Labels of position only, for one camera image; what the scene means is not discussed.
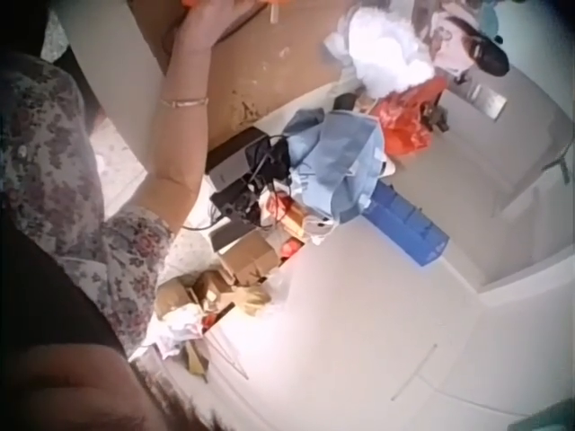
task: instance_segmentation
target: bracelet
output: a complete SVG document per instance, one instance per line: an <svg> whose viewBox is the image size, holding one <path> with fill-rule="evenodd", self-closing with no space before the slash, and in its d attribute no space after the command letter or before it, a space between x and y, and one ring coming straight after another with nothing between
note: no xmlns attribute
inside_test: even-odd
<svg viewBox="0 0 575 431"><path fill-rule="evenodd" d="M161 99L160 102L168 108L177 110L178 108L191 108L192 106L206 106L209 102L207 97L200 99L178 99L175 101L166 101Z"/></svg>

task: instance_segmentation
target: white cloth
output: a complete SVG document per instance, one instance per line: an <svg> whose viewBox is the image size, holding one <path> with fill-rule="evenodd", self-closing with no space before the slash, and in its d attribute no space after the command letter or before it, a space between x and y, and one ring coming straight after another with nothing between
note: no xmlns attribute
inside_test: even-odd
<svg viewBox="0 0 575 431"><path fill-rule="evenodd" d="M475 62L465 50L463 43L465 32L449 21L449 18L455 16L466 20L475 29L479 28L479 23L470 13L457 4L446 4L444 7L446 10L435 12L431 17L429 35L433 36L436 31L439 31L443 38L441 49L436 54L433 64L451 75L460 76Z"/></svg>
<svg viewBox="0 0 575 431"><path fill-rule="evenodd" d="M378 8L352 11L325 45L344 65L353 64L374 99L404 92L435 74L429 49L417 38L411 23Z"/></svg>

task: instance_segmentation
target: orange object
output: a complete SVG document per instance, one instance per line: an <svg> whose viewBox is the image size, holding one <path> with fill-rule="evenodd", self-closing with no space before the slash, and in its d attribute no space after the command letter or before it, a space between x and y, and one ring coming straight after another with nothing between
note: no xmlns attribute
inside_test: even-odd
<svg viewBox="0 0 575 431"><path fill-rule="evenodd" d="M291 236L303 241L305 238L305 211L287 193L272 194L266 202L266 209Z"/></svg>
<svg viewBox="0 0 575 431"><path fill-rule="evenodd" d="M279 251L279 257L285 261L291 259L301 248L304 246L304 243L299 241L297 238L290 238L286 242L284 242L281 246L281 250Z"/></svg>
<svg viewBox="0 0 575 431"><path fill-rule="evenodd" d="M386 154L406 155L429 146L431 134L421 124L421 107L446 88L447 79L436 76L406 92L390 94L371 110L384 130Z"/></svg>

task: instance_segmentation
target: white fabric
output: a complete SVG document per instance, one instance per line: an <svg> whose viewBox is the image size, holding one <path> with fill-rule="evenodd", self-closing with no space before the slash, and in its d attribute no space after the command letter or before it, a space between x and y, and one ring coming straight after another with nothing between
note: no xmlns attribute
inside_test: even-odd
<svg viewBox="0 0 575 431"><path fill-rule="evenodd" d="M374 99L404 92L435 74L429 49L417 38L411 23L378 8L357 9L340 22L325 44L342 63L351 60L358 79Z"/></svg>

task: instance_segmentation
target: torn cardboard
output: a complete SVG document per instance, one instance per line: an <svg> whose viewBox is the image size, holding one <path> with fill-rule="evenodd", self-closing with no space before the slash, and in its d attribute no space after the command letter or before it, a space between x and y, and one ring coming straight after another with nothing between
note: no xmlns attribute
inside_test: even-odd
<svg viewBox="0 0 575 431"><path fill-rule="evenodd" d="M158 287L154 311L158 319L162 319L168 312L182 308L188 303L195 303L190 292L178 278L173 278Z"/></svg>
<svg viewBox="0 0 575 431"><path fill-rule="evenodd" d="M257 286L280 264L276 251L257 231L245 235L220 260L236 286Z"/></svg>
<svg viewBox="0 0 575 431"><path fill-rule="evenodd" d="M297 97L339 79L340 65L325 54L323 40L354 3L282 3L277 24L270 23L266 9L216 45L208 90L210 149ZM130 0L129 7L165 71L170 44L166 38L182 17L181 0Z"/></svg>
<svg viewBox="0 0 575 431"><path fill-rule="evenodd" d="M222 312L234 301L234 290L217 271L204 272L192 290L206 312Z"/></svg>

